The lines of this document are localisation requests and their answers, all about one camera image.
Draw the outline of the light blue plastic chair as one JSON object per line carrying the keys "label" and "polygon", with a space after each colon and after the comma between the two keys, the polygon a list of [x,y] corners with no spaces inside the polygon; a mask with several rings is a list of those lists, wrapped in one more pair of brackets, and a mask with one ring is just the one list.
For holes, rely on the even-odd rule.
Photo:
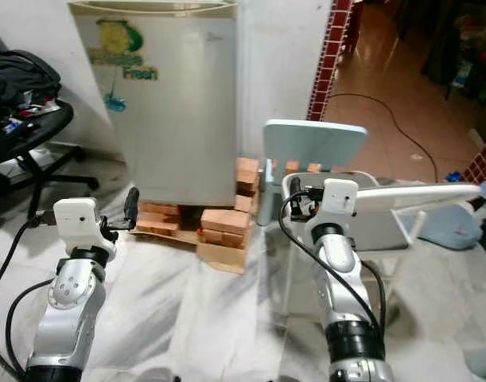
{"label": "light blue plastic chair", "polygon": [[255,221],[266,226],[274,217],[271,211],[282,200],[282,181],[286,165],[297,163],[303,171],[308,164],[320,164],[326,171],[345,167],[363,148],[367,130],[359,125],[319,123],[319,121],[272,118],[263,127],[263,173],[260,185],[260,207]]}

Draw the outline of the blue fabric bag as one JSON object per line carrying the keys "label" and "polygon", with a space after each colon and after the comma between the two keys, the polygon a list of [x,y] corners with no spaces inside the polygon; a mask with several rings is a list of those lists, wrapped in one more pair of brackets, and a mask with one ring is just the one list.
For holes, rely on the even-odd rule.
{"label": "blue fabric bag", "polygon": [[474,211],[465,205],[455,204],[428,211],[418,239],[447,250],[464,251],[478,244],[482,234],[481,222]]}

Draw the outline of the red clay brick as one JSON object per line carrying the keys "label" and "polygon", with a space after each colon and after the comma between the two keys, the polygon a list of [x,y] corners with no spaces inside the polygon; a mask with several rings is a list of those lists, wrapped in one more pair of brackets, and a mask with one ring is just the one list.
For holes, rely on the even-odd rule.
{"label": "red clay brick", "polygon": [[201,227],[215,232],[228,232],[242,236],[251,226],[250,215],[233,209],[205,209],[201,215]]}
{"label": "red clay brick", "polygon": [[235,164],[236,175],[242,178],[243,176],[250,176],[251,173],[255,176],[260,170],[261,161],[254,158],[237,157]]}
{"label": "red clay brick", "polygon": [[221,245],[226,248],[238,248],[238,250],[245,250],[247,245],[247,237],[245,234],[235,234],[232,232],[218,232],[217,230],[209,230],[206,228],[199,228],[196,230],[203,243]]}
{"label": "red clay brick", "polygon": [[158,213],[166,216],[178,217],[181,215],[180,207],[177,205],[155,203],[155,201],[140,201],[138,208],[141,212]]}

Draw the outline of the dark clothes pile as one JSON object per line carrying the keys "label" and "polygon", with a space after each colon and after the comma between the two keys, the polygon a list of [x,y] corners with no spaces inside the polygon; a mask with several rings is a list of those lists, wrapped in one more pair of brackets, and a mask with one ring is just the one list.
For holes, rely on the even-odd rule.
{"label": "dark clothes pile", "polygon": [[49,63],[24,50],[0,53],[0,105],[42,104],[60,92],[61,76]]}

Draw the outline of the black office chair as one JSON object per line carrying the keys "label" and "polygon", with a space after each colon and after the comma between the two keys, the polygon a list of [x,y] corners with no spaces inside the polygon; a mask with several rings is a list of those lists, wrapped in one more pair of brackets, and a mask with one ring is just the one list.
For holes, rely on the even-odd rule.
{"label": "black office chair", "polygon": [[0,163],[10,159],[21,159],[29,172],[28,179],[14,182],[0,171],[0,214],[2,198],[28,186],[32,186],[33,189],[28,218],[32,218],[38,210],[42,190],[49,182],[83,183],[92,190],[99,188],[99,181],[93,176],[57,173],[58,169],[71,160],[82,162],[86,159],[86,150],[79,146],[73,146],[64,156],[47,167],[36,163],[31,155],[32,150],[63,131],[74,116],[72,105],[58,99],[58,96],[46,99],[42,104],[30,104],[21,108],[0,105]]}

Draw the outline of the dark wooden furniture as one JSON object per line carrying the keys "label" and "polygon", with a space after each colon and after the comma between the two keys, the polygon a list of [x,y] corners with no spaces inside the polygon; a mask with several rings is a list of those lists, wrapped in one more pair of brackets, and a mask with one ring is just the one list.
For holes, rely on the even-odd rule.
{"label": "dark wooden furniture", "polygon": [[403,39],[422,28],[430,41],[420,73],[444,88],[486,105],[486,0],[396,0]]}

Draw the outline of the yellow green fresh sticker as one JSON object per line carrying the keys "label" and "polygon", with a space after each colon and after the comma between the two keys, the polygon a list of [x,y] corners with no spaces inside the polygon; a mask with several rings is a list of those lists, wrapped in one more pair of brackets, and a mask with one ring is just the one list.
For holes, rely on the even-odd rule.
{"label": "yellow green fresh sticker", "polygon": [[102,67],[111,74],[108,90],[102,98],[109,111],[123,112],[126,100],[115,94],[118,80],[156,81],[158,69],[148,65],[138,51],[144,46],[142,34],[128,21],[99,19],[95,22],[98,30],[99,45],[87,48],[87,58],[92,65]]}

